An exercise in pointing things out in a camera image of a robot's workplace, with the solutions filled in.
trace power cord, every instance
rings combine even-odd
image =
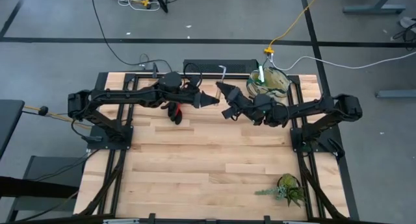
[[[304,8],[304,10],[299,14],[299,16],[295,19],[295,21],[292,23],[292,25],[286,30],[286,32],[285,33],[283,33],[281,36],[278,36],[277,38],[275,38],[275,39],[273,39],[270,43],[269,43],[269,45],[268,45],[268,47],[264,50],[264,52],[266,53],[266,54],[271,54],[271,53],[274,53],[274,50],[272,49],[272,44],[275,42],[275,41],[277,41],[277,40],[280,40],[280,39],[282,39],[284,36],[286,36],[291,30],[292,30],[292,28],[296,25],[296,23],[298,23],[298,21],[299,21],[299,19],[300,19],[300,17],[305,13],[305,11],[307,10],[307,9],[309,9],[309,7],[311,7],[311,5],[313,4],[315,2],[315,0],[312,0],[311,2],[310,2],[310,4],[308,4],[308,6],[307,7],[305,7]]]
[[[416,33],[414,33],[412,31],[412,29],[416,28],[416,23],[410,25],[409,27],[405,28],[403,31],[395,34],[393,36],[393,39],[399,39],[402,38],[403,42],[406,43],[415,43],[416,42]],[[412,51],[414,49],[414,47],[407,47],[406,50],[407,51]]]
[[[193,66],[195,66],[197,69],[198,69],[198,71],[200,72],[200,82],[197,84],[197,88],[199,88],[200,86],[201,86],[201,84],[202,84],[202,71],[201,71],[201,68],[198,66],[198,65],[196,65],[195,63],[193,63],[193,62],[190,62],[190,63],[188,63],[187,65],[185,65],[184,67],[183,67],[183,76],[184,76],[184,78],[186,78],[186,79],[188,79],[188,80],[190,80],[188,77],[187,77],[187,67],[189,66],[189,65],[193,65]]]
[[[18,222],[20,222],[20,221],[28,221],[28,220],[30,220],[30,219],[34,219],[34,218],[37,218],[37,217],[39,217],[39,216],[42,216],[42,215],[44,215],[44,214],[46,214],[46,213],[48,213],[48,212],[50,212],[50,211],[54,211],[55,209],[57,209],[57,208],[59,208],[59,207],[61,207],[61,206],[63,206],[63,205],[65,205],[68,201],[70,201],[73,197],[75,197],[76,195],[78,194],[78,191],[76,191],[74,194],[72,194],[71,196],[69,196],[64,202],[62,202],[62,203],[60,203],[60,204],[57,204],[57,205],[55,205],[54,207],[52,207],[52,208],[49,208],[49,209],[47,209],[47,210],[45,210],[45,211],[43,211],[43,212],[40,212],[39,214],[35,214],[35,215],[33,215],[33,216],[30,216],[30,217],[27,217],[27,218],[23,218],[23,219],[21,219],[21,220],[17,220]]]
[[[133,10],[142,10],[142,11],[157,11],[161,8],[160,4],[157,1],[152,0],[117,0],[120,6],[130,6]],[[132,3],[142,3],[144,6],[149,7],[147,9],[135,8]],[[158,7],[156,9],[151,9],[151,5],[156,4]]]
[[[73,164],[67,165],[67,166],[62,166],[61,168],[57,169],[54,173],[45,174],[45,175],[42,175],[42,176],[40,176],[36,179],[29,179],[29,180],[36,181],[36,182],[41,182],[45,179],[49,179],[51,177],[55,177],[57,175],[60,175],[60,174],[64,173],[65,171],[68,171],[72,168],[75,168],[75,167],[85,163],[89,158],[91,158],[92,155],[96,154],[98,151],[99,151],[99,149],[95,150],[90,155],[88,155],[84,160],[79,161],[80,159],[84,158],[84,156],[86,156],[88,154],[88,153],[86,153],[82,157],[78,158]]]
[[[348,69],[363,69],[363,68],[368,68],[368,67],[371,67],[371,66],[374,66],[374,65],[377,65],[377,64],[381,64],[381,63],[384,63],[384,62],[390,62],[390,61],[394,61],[394,60],[400,60],[400,59],[403,59],[403,58],[407,58],[407,57],[409,57],[409,56],[412,56],[412,55],[414,55],[414,54],[416,54],[416,52],[413,52],[413,53],[410,53],[410,54],[408,54],[408,55],[404,55],[404,56],[400,56],[400,57],[396,57],[396,58],[388,58],[388,59],[385,59],[385,60],[381,60],[381,61],[378,61],[378,62],[375,62],[375,63],[372,63],[372,64],[368,64],[368,65],[364,65],[364,66],[358,66],[358,67],[350,67],[350,66],[344,66],[344,65],[340,65],[340,64],[335,64],[335,63],[333,63],[333,62],[328,62],[328,61],[325,61],[325,60],[322,60],[322,59],[318,59],[318,58],[314,58],[314,57],[311,57],[311,56],[302,56],[302,57],[300,57],[296,62],[294,62],[294,64],[291,66],[291,67],[289,67],[289,68],[287,68],[287,69],[284,69],[284,68],[279,68],[279,67],[277,67],[276,65],[275,65],[275,63],[274,63],[274,61],[273,61],[273,53],[271,53],[270,54],[270,62],[273,64],[273,66],[276,68],[276,69],[279,69],[279,70],[281,70],[281,71],[289,71],[290,69],[292,69],[299,61],[301,61],[302,59],[304,59],[304,58],[309,58],[309,59],[313,59],[313,60],[317,60],[317,61],[320,61],[320,62],[323,62],[323,63],[325,63],[325,64],[329,64],[329,65],[333,65],[333,66],[337,66],[337,67],[340,67],[340,68],[348,68]]]
[[[92,2],[92,7],[94,8],[94,13],[95,13],[95,15],[96,15],[96,18],[97,18],[97,22],[98,22],[98,25],[99,25],[99,29],[100,29],[100,31],[101,31],[101,34],[103,35],[103,39],[104,39],[104,42],[105,42],[105,44],[107,45],[107,47],[110,49],[110,51],[111,51],[111,53],[113,53],[113,55],[120,61],[120,62],[122,62],[122,63],[124,63],[124,64],[126,64],[126,65],[129,65],[129,66],[139,66],[139,65],[143,65],[143,64],[147,64],[147,63],[150,63],[150,62],[164,62],[164,63],[166,63],[166,65],[168,65],[168,67],[169,67],[169,69],[170,69],[170,71],[172,71],[172,68],[170,67],[170,65],[169,65],[169,63],[166,61],[166,60],[163,60],[163,59],[155,59],[155,60],[149,60],[149,61],[147,61],[147,62],[138,62],[138,63],[128,63],[128,62],[125,62],[125,61],[123,61],[115,52],[114,52],[114,50],[111,48],[111,46],[109,45],[109,42],[107,41],[107,39],[106,39],[106,37],[105,37],[105,34],[104,34],[104,30],[103,30],[103,27],[101,26],[101,22],[100,22],[100,20],[99,20],[99,17],[98,17],[98,13],[97,13],[97,9],[96,9],[96,4],[95,4],[95,2],[94,2],[94,0],[91,0],[91,2]]]
[[[41,108],[36,108],[33,106],[24,106],[24,108],[29,109],[29,110],[37,110],[37,113],[34,112],[28,112],[28,111],[24,111],[22,110],[23,113],[25,114],[32,114],[32,115],[36,115],[36,116],[42,116],[42,117],[48,117],[48,118],[53,118],[56,120],[61,120],[61,121],[65,121],[65,122],[71,122],[72,119],[64,117],[62,115],[66,115],[66,114],[56,114],[56,113],[52,113],[49,112],[48,107],[46,106],[42,106]],[[78,127],[81,127],[83,129],[90,129],[92,126],[91,125],[87,125],[84,123],[74,123],[75,125],[77,125]]]

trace black metal frame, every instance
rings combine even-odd
[[[105,83],[107,81],[107,75],[108,75],[108,73],[100,73],[99,74],[99,77],[98,77],[97,83],[96,83],[96,88],[104,89]],[[161,74],[157,74],[156,78],[159,78],[161,76],[162,76]],[[220,79],[221,76],[222,76],[222,74],[209,74],[209,73],[204,73],[203,74],[204,79]],[[225,79],[244,79],[245,80],[245,79],[248,78],[248,76],[249,76],[249,74],[227,74],[225,76]],[[290,78],[290,80],[292,80],[292,82],[294,84],[294,87],[295,87],[295,90],[296,90],[296,95],[297,95],[297,98],[298,98],[298,103],[303,103],[304,101],[303,101],[303,97],[302,97],[302,90],[301,90],[301,86],[300,86],[299,76],[289,75],[288,77]],[[142,78],[142,79],[144,79],[144,78],[154,79],[154,74],[152,74],[152,73],[135,74],[135,77],[133,79],[134,80],[133,90],[137,89],[138,82],[139,82],[140,78]],[[123,84],[123,89],[127,89],[128,83],[129,83],[128,79],[127,79],[127,82],[126,82],[126,79],[125,79],[124,84]],[[294,104],[294,97],[293,97],[291,88],[288,91],[288,100],[289,100],[290,105]],[[121,121],[121,116],[123,114],[123,108],[124,108],[124,106],[120,105],[120,107],[118,109],[118,116],[117,116],[118,121]],[[133,116],[133,105],[130,105],[129,112],[128,112],[128,117],[127,117],[127,123],[130,123],[133,120],[132,116]],[[302,124],[305,124],[306,122],[307,122],[306,118],[302,118]],[[295,119],[292,119],[292,127],[293,128],[298,127],[298,123]],[[298,157],[299,166],[301,167],[301,163],[304,163],[303,162],[304,155],[301,151],[296,152],[296,154],[297,154],[297,157]],[[125,156],[125,150],[122,150],[122,153],[120,154],[120,156]],[[311,169],[312,177],[317,182],[317,184],[319,185],[319,176],[318,176],[318,172],[317,172],[314,152],[309,153],[308,159],[309,159],[309,167]],[[107,160],[107,167],[106,167],[106,170],[105,170],[106,172],[105,172],[104,181],[107,180],[107,178],[110,174],[110,171],[112,170],[113,161],[114,161],[114,150],[110,150],[109,158]],[[346,167],[346,163],[342,163],[342,164],[339,163],[339,167],[340,167],[341,177],[343,178],[342,179],[343,183],[350,184],[349,175],[343,176],[343,171],[348,171],[348,168]],[[121,177],[122,177],[122,174],[120,173],[118,175],[118,179],[116,180],[116,186],[114,187],[114,193],[113,193],[113,198],[112,198],[112,203],[111,203],[111,212],[110,212],[110,214],[114,215],[114,216],[116,215],[116,204],[117,204],[118,196],[119,196],[119,193],[120,193]],[[302,173],[301,173],[301,183],[302,183],[302,186],[308,187],[307,179],[306,179],[305,175],[303,175]],[[344,192],[345,192],[346,197],[352,195],[352,197],[347,198],[347,205],[348,205],[348,209],[350,211],[351,218],[353,220],[358,220],[357,216],[353,216],[354,209],[356,209],[356,205],[355,205],[355,203],[351,203],[351,199],[354,200],[354,196],[353,196],[353,193],[352,193],[352,187],[351,186],[345,186]],[[316,196],[316,198],[317,198],[317,204],[318,204],[318,216],[319,216],[319,218],[326,218],[324,205],[323,205],[322,201],[317,196]],[[308,220],[312,220],[315,217],[313,215],[313,210],[312,210],[312,207],[311,207],[311,202],[310,202],[311,198],[310,198],[310,194],[309,194],[309,189],[305,189],[305,199],[306,199],[305,209],[306,209],[306,213],[307,213],[307,218],[308,218]],[[99,204],[98,214],[103,213],[104,206],[105,206],[105,199],[102,200]],[[217,221],[220,221],[221,223],[223,223],[223,222],[227,223],[228,221],[230,221],[232,223],[238,223],[238,222],[242,222],[242,223],[265,223],[266,222],[265,220],[259,220],[259,221],[217,220]],[[199,221],[201,221],[201,223],[206,222],[206,220],[194,220],[194,219],[157,219],[157,222],[167,222],[167,223],[175,223],[175,222],[178,222],[178,223],[197,223]],[[281,223],[281,222],[279,222],[279,221],[270,221],[270,223]]]

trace light wood planks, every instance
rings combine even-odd
[[[109,73],[106,88],[120,90],[123,79],[124,73]],[[316,76],[301,75],[300,80],[305,101],[320,97]],[[245,81],[226,82],[248,95]],[[140,79],[139,88],[153,83]],[[215,96],[214,80],[205,79],[200,88]],[[117,217],[146,218],[156,213],[157,218],[263,219],[269,215],[274,220],[305,220],[304,206],[287,207],[286,201],[254,195],[275,186],[283,173],[300,178],[291,149],[291,124],[282,129],[255,127],[244,116],[237,122],[225,120],[221,111],[227,108],[223,96],[218,106],[183,105],[183,120],[176,126],[165,110],[135,106],[133,144],[125,160]],[[115,118],[117,110],[118,105],[100,108],[109,118]],[[107,157],[108,151],[100,151],[86,163],[74,213],[84,209],[101,187]],[[322,189],[348,214],[335,158],[329,154],[316,154],[316,158]]]

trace white cable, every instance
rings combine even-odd
[[[372,63],[372,64],[368,64],[368,65],[365,65],[365,66],[359,66],[359,67],[350,67],[350,66],[344,66],[344,65],[339,65],[339,64],[334,64],[333,62],[328,62],[328,61],[325,61],[325,60],[321,60],[321,59],[317,59],[317,58],[313,58],[313,57],[311,57],[311,56],[302,56],[302,57],[300,57],[296,62],[294,62],[294,64],[291,66],[291,67],[289,67],[289,68],[287,68],[287,69],[283,69],[283,68],[278,68],[275,64],[274,64],[274,61],[273,61],[273,53],[271,54],[271,56],[270,56],[270,62],[273,64],[273,66],[276,68],[276,69],[279,69],[279,70],[281,70],[281,71],[289,71],[290,69],[292,69],[299,61],[301,61],[302,59],[304,59],[304,58],[310,58],[310,59],[313,59],[313,60],[318,60],[318,61],[321,61],[321,62],[323,62],[323,63],[326,63],[326,64],[330,64],[330,65],[333,65],[333,66],[337,66],[337,67],[340,67],[340,68],[348,68],[348,69],[362,69],[362,68],[368,68],[368,67],[371,67],[371,66],[374,66],[374,65],[377,65],[377,64],[381,64],[381,63],[383,63],[383,62],[389,62],[389,61],[394,61],[394,60],[399,60],[399,59],[402,59],[402,58],[407,58],[407,57],[409,57],[409,56],[411,56],[411,55],[414,55],[414,54],[416,54],[416,52],[413,52],[413,53],[410,53],[410,54],[408,54],[408,55],[404,55],[404,56],[400,56],[400,57],[397,57],[397,58],[389,58],[389,59],[385,59],[385,60],[381,60],[381,61],[378,61],[378,62],[375,62],[375,63]]]
[[[128,6],[129,5],[129,0],[117,0],[117,3],[120,5],[120,6]]]
[[[149,4],[157,4],[159,7],[156,9],[141,9],[141,8],[135,8],[131,2],[132,0],[117,0],[118,4],[120,6],[130,6],[133,10],[142,10],[142,11],[156,11],[161,8],[160,4],[158,2],[149,2]]]

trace black bracket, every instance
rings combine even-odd
[[[265,224],[271,224],[270,216],[265,216]]]
[[[149,214],[148,224],[155,224],[156,214],[151,213]]]
[[[87,149],[130,149],[131,139],[133,137],[133,126],[123,126],[122,131],[125,135],[125,140],[122,142],[110,141],[104,129],[98,126],[91,128],[90,137],[99,138],[100,141],[88,142]]]
[[[344,156],[345,152],[339,143],[332,140],[332,127],[328,130],[322,132],[320,137],[315,141],[305,143],[303,141],[302,129],[301,128],[292,128],[291,129],[291,139],[292,139],[292,148],[294,152],[302,153],[332,153],[335,156],[341,158]]]

